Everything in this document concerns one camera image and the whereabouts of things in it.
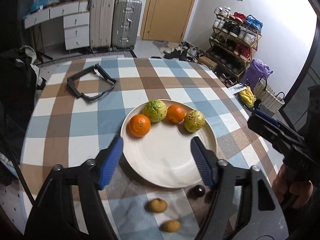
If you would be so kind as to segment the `person's right hand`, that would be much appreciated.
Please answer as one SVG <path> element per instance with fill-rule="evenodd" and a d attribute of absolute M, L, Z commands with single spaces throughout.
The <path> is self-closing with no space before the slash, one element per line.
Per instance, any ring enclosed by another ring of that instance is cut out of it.
<path fill-rule="evenodd" d="M 295 179 L 291 182 L 288 175 L 289 168 L 285 164 L 281 165 L 280 170 L 272 183 L 272 190 L 280 203 L 285 200 L 285 194 L 292 194 L 295 201 L 291 206 L 294 209 L 299 209 L 311 198 L 313 184 L 310 180 L 306 179 Z"/>

